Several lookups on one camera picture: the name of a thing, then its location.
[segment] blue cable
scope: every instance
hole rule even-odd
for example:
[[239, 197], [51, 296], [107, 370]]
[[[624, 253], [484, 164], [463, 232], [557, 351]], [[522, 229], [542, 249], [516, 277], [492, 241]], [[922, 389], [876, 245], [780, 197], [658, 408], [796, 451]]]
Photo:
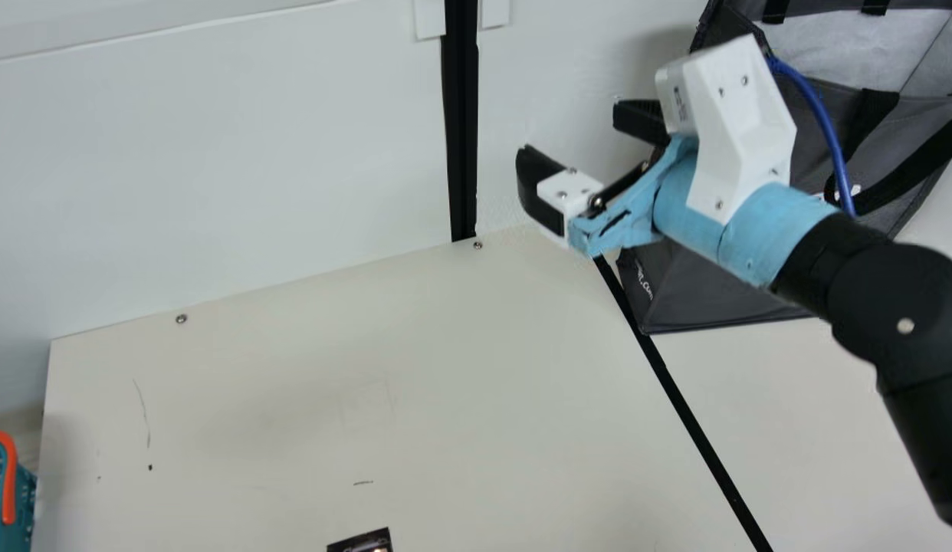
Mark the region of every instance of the blue cable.
[[806, 80], [798, 70], [793, 69], [787, 63], [779, 58], [770, 55], [766, 58], [770, 71], [773, 74], [785, 74], [796, 85], [799, 93], [806, 99], [813, 115], [816, 116], [816, 122], [823, 130], [824, 140], [827, 140], [827, 147], [830, 148], [830, 157], [834, 162], [834, 177], [837, 179], [837, 193], [840, 194], [841, 209], [849, 214], [851, 218], [857, 218], [858, 213], [854, 209], [854, 199], [851, 198], [851, 179], [847, 174], [847, 162], [844, 160], [844, 151], [841, 150], [840, 141], [837, 140], [837, 132], [834, 132], [833, 123], [830, 122], [830, 115], [827, 115], [827, 109], [823, 107], [816, 90]]

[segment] black vertical bar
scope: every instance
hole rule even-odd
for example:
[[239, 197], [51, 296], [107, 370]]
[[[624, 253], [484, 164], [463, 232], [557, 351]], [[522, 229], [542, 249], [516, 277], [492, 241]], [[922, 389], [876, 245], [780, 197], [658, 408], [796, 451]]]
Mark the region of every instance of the black vertical bar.
[[476, 235], [476, 139], [479, 115], [478, 0], [445, 0], [442, 103], [452, 241]]

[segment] white table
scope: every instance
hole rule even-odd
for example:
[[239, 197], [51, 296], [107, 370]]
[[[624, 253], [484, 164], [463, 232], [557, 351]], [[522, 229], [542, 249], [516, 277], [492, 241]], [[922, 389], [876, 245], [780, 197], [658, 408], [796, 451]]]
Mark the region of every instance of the white table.
[[482, 241], [54, 342], [34, 549], [752, 549], [594, 266]]

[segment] orange basket handle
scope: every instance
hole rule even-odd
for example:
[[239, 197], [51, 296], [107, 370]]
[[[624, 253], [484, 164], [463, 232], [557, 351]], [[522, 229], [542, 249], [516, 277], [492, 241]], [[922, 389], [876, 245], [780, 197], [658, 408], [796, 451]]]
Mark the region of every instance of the orange basket handle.
[[19, 460], [16, 458], [16, 444], [9, 433], [0, 431], [0, 445], [6, 449], [5, 474], [2, 476], [2, 523], [13, 525], [16, 523], [16, 467]]

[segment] bag handle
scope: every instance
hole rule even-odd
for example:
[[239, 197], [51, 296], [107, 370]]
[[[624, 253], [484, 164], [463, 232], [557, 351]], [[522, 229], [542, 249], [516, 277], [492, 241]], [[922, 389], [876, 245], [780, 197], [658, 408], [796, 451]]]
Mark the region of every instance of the bag handle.
[[[763, 22], [771, 25], [781, 25], [786, 20], [791, 0], [767, 0], [763, 8]], [[861, 13], [867, 15], [885, 15], [888, 3], [891, 0], [865, 0], [861, 6]]]
[[[890, 172], [888, 176], [880, 179], [878, 184], [855, 195], [855, 211], [858, 215], [865, 215], [876, 209], [881, 209], [888, 203], [901, 198], [910, 189], [915, 188], [929, 175], [949, 163], [950, 159], [952, 159], [952, 120], [932, 137], [929, 137], [929, 140], [925, 140], [922, 146], [918, 147], [908, 159]], [[827, 179], [826, 187], [823, 190], [823, 198], [833, 205], [839, 205], [840, 203], [837, 198], [834, 198], [833, 176]]]
[[[871, 88], [862, 88], [861, 97], [858, 99], [858, 111], [851, 119], [851, 132], [848, 133], [847, 140], [842, 148], [844, 161], [851, 161], [855, 151], [861, 147], [866, 137], [871, 135], [873, 130], [888, 117], [889, 113], [899, 104], [901, 97], [898, 92], [883, 92], [881, 90], [872, 90]], [[833, 174], [827, 179], [823, 186], [823, 199], [831, 204], [838, 205], [840, 199], [836, 198], [837, 178]]]

